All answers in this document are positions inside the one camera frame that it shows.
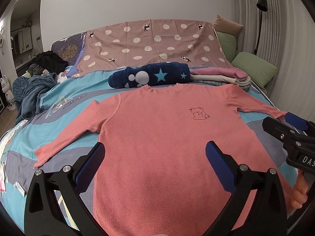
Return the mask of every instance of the metal screw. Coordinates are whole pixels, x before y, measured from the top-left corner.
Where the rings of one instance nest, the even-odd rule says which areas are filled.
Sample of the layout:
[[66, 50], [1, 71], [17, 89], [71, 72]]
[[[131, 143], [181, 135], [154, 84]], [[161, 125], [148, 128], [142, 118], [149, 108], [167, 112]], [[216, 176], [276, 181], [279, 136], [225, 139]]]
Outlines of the metal screw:
[[35, 171], [35, 175], [36, 175], [36, 176], [39, 176], [41, 173], [42, 173], [42, 170], [36, 170], [36, 171]]
[[70, 169], [71, 169], [71, 166], [66, 165], [66, 166], [64, 166], [64, 167], [62, 168], [62, 171], [63, 171], [63, 172], [69, 172]]
[[275, 175], [277, 173], [277, 171], [275, 169], [270, 169], [269, 172], [273, 175]]
[[240, 168], [241, 171], [247, 171], [248, 170], [248, 167], [245, 164], [241, 164], [239, 166], [239, 168]]

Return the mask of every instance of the white cat figurine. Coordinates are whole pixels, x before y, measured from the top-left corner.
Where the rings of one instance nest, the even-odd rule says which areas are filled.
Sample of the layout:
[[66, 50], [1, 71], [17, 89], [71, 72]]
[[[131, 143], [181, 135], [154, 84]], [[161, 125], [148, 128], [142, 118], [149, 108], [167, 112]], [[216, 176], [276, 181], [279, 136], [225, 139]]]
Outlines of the white cat figurine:
[[10, 91], [10, 84], [7, 77], [4, 75], [3, 78], [0, 78], [0, 82], [1, 82], [2, 91], [3, 93], [5, 93], [7, 102], [9, 103], [8, 109], [10, 111], [15, 110], [16, 106], [14, 104], [14, 96], [13, 96], [12, 91]]

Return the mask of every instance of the blue fleece blanket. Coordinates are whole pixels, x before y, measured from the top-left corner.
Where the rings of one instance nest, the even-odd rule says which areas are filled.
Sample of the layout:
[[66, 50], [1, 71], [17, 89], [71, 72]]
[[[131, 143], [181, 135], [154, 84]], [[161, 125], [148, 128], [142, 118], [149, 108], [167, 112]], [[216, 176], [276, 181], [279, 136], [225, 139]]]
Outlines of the blue fleece blanket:
[[55, 78], [56, 73], [53, 73], [46, 76], [34, 75], [27, 82], [24, 79], [19, 81], [23, 93], [21, 94], [21, 91], [18, 91], [15, 94], [15, 104], [18, 110], [15, 125], [22, 120], [30, 120], [40, 113], [39, 98], [56, 86]]
[[190, 82], [187, 64], [163, 62], [148, 64], [138, 68], [127, 67], [108, 78], [108, 84], [115, 89], [136, 88], [143, 85], [158, 86]]
[[23, 100], [23, 91], [25, 87], [27, 86], [29, 78], [20, 76], [15, 79], [15, 81], [12, 84], [13, 89], [13, 95], [14, 95], [14, 101], [17, 101], [18, 103], [15, 103], [17, 106], [17, 109], [19, 110], [20, 102]]

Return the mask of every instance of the blue bedsheet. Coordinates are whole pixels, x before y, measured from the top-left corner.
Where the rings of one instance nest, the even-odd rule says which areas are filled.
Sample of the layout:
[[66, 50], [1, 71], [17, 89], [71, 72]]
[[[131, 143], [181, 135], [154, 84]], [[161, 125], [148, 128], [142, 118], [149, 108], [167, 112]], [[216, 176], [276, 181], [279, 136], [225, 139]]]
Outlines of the blue bedsheet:
[[[26, 196], [14, 187], [19, 182], [27, 192], [34, 174], [33, 165], [37, 161], [35, 150], [53, 141], [58, 134], [80, 114], [92, 100], [102, 101], [117, 93], [132, 89], [112, 89], [108, 85], [108, 77], [118, 70], [111, 72], [96, 71], [81, 78], [71, 78], [55, 86], [47, 92], [40, 101], [40, 108], [45, 110], [35, 116], [6, 145], [6, 152], [1, 160], [6, 159], [6, 192], [0, 195], [0, 200], [16, 224], [24, 229], [24, 207]], [[253, 84], [248, 91], [253, 97], [272, 104], [264, 97]], [[285, 163], [286, 153], [280, 141], [265, 133], [262, 129], [262, 120], [268, 115], [258, 112], [239, 112], [241, 118], [255, 131], [266, 151], [291, 186], [297, 177], [296, 170]], [[87, 132], [82, 137], [64, 148], [50, 159], [42, 169], [45, 172], [60, 170], [64, 165], [73, 165], [78, 157], [87, 154], [97, 142], [98, 133]], [[92, 211], [93, 181], [88, 190], [81, 194], [87, 208]], [[62, 196], [56, 192], [61, 210], [69, 225], [75, 224], [63, 205]]]

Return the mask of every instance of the white curtain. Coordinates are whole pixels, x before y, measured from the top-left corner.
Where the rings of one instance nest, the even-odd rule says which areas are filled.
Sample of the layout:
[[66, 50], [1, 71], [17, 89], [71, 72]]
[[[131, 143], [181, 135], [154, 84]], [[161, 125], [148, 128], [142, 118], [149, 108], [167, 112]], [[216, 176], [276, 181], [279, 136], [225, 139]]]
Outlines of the white curtain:
[[257, 41], [259, 14], [258, 0], [233, 0], [234, 22], [244, 25], [237, 39], [237, 51], [253, 53]]
[[[237, 51], [253, 53], [259, 31], [258, 0], [233, 0], [233, 21], [244, 25], [237, 40]], [[268, 11], [263, 12], [257, 56], [280, 68], [286, 29], [285, 0], [267, 0]], [[273, 88], [277, 74], [266, 86]]]
[[286, 2], [286, 39], [270, 93], [281, 110], [315, 121], [315, 23], [301, 0]]

